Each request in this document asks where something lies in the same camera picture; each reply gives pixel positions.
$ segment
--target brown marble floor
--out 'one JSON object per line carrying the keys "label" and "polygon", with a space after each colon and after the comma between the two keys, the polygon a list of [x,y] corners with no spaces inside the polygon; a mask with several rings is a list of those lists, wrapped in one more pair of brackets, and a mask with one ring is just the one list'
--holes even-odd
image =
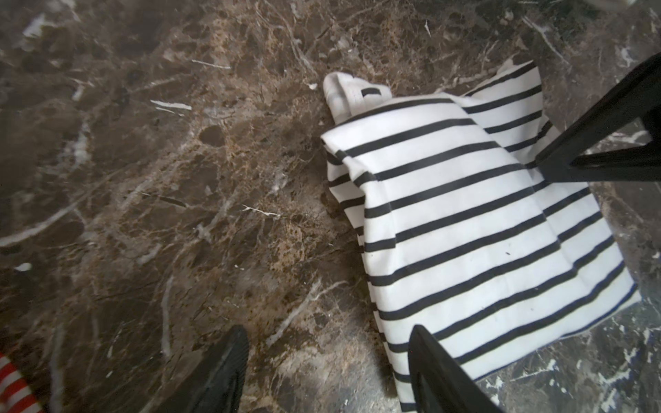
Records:
{"label": "brown marble floor", "polygon": [[[399,411],[355,238],[325,188],[323,77],[462,93],[532,57],[564,127],[661,50],[654,9],[0,2],[0,352],[50,412],[147,413],[243,324],[242,412]],[[601,146],[643,142],[639,130]],[[645,300],[481,381],[508,412],[661,410],[661,187],[593,188]]]}

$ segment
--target black and white striped fabric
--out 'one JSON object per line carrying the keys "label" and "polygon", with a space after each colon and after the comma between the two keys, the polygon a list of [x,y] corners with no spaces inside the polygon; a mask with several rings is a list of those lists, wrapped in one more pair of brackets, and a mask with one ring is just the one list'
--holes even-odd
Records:
{"label": "black and white striped fabric", "polygon": [[536,169],[558,135],[531,62],[464,96],[393,98],[322,136],[403,411],[416,324],[478,379],[641,299],[588,185]]}

